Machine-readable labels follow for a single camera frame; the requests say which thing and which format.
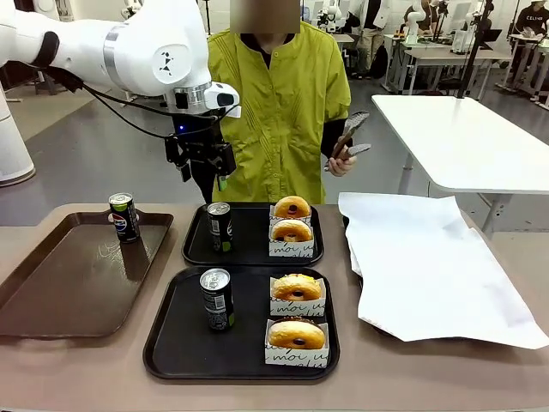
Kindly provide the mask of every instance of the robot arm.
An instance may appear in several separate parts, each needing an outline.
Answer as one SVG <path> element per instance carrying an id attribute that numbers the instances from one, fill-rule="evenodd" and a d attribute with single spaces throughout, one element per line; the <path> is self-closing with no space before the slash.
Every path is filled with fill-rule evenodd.
<path id="1" fill-rule="evenodd" d="M 421 0 L 413 0 L 412 3 L 413 12 L 408 14 L 407 23 L 408 23 L 408 35 L 406 37 L 406 43 L 417 43 L 418 42 L 418 21 L 425 19 L 426 13 L 421 7 Z"/>
<path id="2" fill-rule="evenodd" d="M 124 23 L 54 21 L 16 10 L 13 0 L 0 0 L 0 67 L 8 60 L 65 77 L 69 72 L 80 87 L 91 82 L 133 94 L 164 95 L 177 131 L 165 137 L 166 158 L 184 181 L 191 177 L 189 160 L 211 167 L 218 181 L 236 169 L 219 121 L 225 115 L 240 116 L 239 96 L 231 86 L 212 82 L 195 0 L 150 1 Z M 0 109 L 7 110 L 2 101 Z M 208 116 L 192 116 L 204 113 Z"/>
<path id="3" fill-rule="evenodd" d="M 239 103 L 233 88 L 211 82 L 194 0 L 147 2 L 124 23 L 54 21 L 0 0 L 0 66 L 8 60 L 64 69 L 84 82 L 145 96 L 200 89 L 201 101 L 191 96 L 181 107 L 168 98 L 171 109 L 189 114 Z"/>

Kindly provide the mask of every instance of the brown tray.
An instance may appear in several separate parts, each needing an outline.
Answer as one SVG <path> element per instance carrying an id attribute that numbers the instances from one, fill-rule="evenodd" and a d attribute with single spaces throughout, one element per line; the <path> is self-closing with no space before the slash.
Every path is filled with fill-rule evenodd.
<path id="1" fill-rule="evenodd" d="M 0 336 L 101 337 L 124 323 L 173 216 L 139 215 L 121 244 L 110 211 L 66 216 L 0 286 Z"/>

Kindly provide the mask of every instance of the glazed donut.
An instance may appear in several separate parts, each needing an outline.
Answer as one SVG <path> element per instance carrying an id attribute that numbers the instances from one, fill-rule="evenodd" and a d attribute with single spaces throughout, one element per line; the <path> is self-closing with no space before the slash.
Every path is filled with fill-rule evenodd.
<path id="1" fill-rule="evenodd" d="M 271 325 L 267 340 L 280 348 L 321 349 L 326 337 L 314 322 L 303 318 L 288 318 Z"/>
<path id="2" fill-rule="evenodd" d="M 284 219 L 296 219 L 311 215 L 311 206 L 299 196 L 283 197 L 274 206 L 273 214 Z"/>
<path id="3" fill-rule="evenodd" d="M 302 221 L 279 221 L 273 226 L 271 239 L 283 242 L 306 242 L 312 240 L 312 231 Z"/>
<path id="4" fill-rule="evenodd" d="M 316 300 L 320 299 L 322 289 L 314 278 L 293 273 L 274 281 L 271 294 L 282 300 Z"/>

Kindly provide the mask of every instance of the black tray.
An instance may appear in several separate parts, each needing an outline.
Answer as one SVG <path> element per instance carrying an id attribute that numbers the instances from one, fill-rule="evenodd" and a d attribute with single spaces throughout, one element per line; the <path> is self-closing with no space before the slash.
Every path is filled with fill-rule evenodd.
<path id="1" fill-rule="evenodd" d="M 232 217 L 230 252 L 214 251 L 209 233 L 208 205 L 198 208 L 187 232 L 181 253 L 186 261 L 202 265 L 306 266 L 324 254 L 323 234 L 318 212 L 311 208 L 311 226 L 315 235 L 312 257 L 270 257 L 268 255 L 268 211 L 271 203 L 229 203 Z"/>
<path id="2" fill-rule="evenodd" d="M 230 330 L 208 326 L 202 303 L 200 275 L 209 267 L 194 266 L 179 272 L 170 282 L 143 349 L 147 370 L 162 379 L 262 379 L 312 380 L 332 372 L 340 358 L 334 308 L 326 278 L 323 317 L 329 324 L 328 365 L 288 367 L 266 365 L 265 328 L 269 316 L 269 278 L 288 273 L 322 277 L 315 270 L 291 267 L 233 266 L 231 274 L 235 323 Z"/>

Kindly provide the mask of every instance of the white table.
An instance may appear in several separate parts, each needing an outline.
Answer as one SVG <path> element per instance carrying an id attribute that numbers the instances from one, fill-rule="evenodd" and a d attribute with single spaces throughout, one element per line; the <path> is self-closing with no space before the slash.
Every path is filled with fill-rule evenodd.
<path id="1" fill-rule="evenodd" d="M 494 221 L 513 194 L 549 194 L 549 146 L 479 102 L 446 96 L 372 97 L 408 151 L 398 192 L 406 194 L 413 162 L 443 191 L 494 193 L 482 227 Z M 429 117 L 429 128 L 418 116 Z"/>
<path id="2" fill-rule="evenodd" d="M 415 77 L 418 72 L 418 67 L 420 66 L 437 66 L 437 74 L 435 75 L 435 81 L 432 88 L 436 88 L 438 81 L 440 80 L 440 75 L 444 66 L 461 66 L 466 64 L 468 61 L 468 55 L 464 54 L 455 54 L 450 51 L 449 48 L 444 49 L 420 49 L 414 48 L 411 50 L 406 50 L 405 53 L 414 59 L 413 71 L 412 71 L 412 81 L 410 81 L 410 88 L 408 94 L 413 92 L 413 84 L 415 82 Z M 492 63 L 498 60 L 509 61 L 511 56 L 507 53 L 501 53 L 494 50 L 478 50 L 477 55 L 473 61 L 474 70 L 471 75 L 471 80 L 469 81 L 467 91 L 473 86 L 474 78 L 477 76 L 478 69 L 481 65 L 488 63 L 486 68 L 486 73 L 484 75 L 484 80 L 482 81 L 482 86 L 480 87 L 479 95 L 477 100 L 481 100 L 486 89 L 486 84 L 488 82 L 488 77 L 490 75 L 490 69 L 492 68 Z"/>
<path id="3" fill-rule="evenodd" d="M 449 49 L 449 45 L 441 45 L 439 43 L 406 43 L 404 38 L 394 37 L 392 34 L 384 34 L 384 45 L 387 50 L 387 68 L 385 69 L 385 79 L 383 80 L 382 87 L 391 93 L 402 94 L 404 89 L 404 80 L 406 75 L 402 76 L 402 73 L 406 74 L 407 66 L 410 61 L 410 57 L 404 54 L 402 61 L 395 58 L 397 53 L 402 50 L 410 49 Z"/>

